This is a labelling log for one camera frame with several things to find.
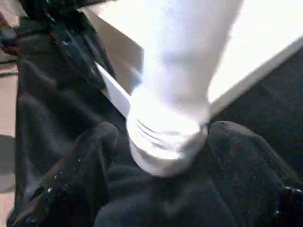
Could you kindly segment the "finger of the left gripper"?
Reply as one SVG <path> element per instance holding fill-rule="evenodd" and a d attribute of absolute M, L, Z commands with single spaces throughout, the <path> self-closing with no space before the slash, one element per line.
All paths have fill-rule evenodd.
<path fill-rule="evenodd" d="M 107 69 L 107 54 L 90 23 L 50 25 L 52 36 L 66 61 L 84 79 L 98 89 L 106 87 L 98 64 Z"/>

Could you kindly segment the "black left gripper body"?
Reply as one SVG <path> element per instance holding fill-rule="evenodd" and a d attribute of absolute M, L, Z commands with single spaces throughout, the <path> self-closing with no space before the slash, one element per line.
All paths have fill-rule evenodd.
<path fill-rule="evenodd" d="M 82 7 L 81 0 L 18 0 L 16 5 L 31 19 L 47 24 L 64 51 L 82 50 L 82 41 L 72 36 L 64 22 Z"/>

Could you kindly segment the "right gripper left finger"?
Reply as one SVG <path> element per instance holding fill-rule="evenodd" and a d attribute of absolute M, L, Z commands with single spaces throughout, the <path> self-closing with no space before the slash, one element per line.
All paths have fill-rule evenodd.
<path fill-rule="evenodd" d="M 109 201 L 107 168 L 119 139 L 102 122 L 81 134 L 69 152 L 23 191 L 8 227 L 91 227 Z"/>

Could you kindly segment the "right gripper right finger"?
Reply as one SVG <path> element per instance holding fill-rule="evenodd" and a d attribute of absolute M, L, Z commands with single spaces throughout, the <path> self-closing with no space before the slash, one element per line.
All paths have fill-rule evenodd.
<path fill-rule="evenodd" d="M 209 129 L 219 188 L 243 227 L 300 227 L 303 179 L 258 134 L 233 122 Z"/>

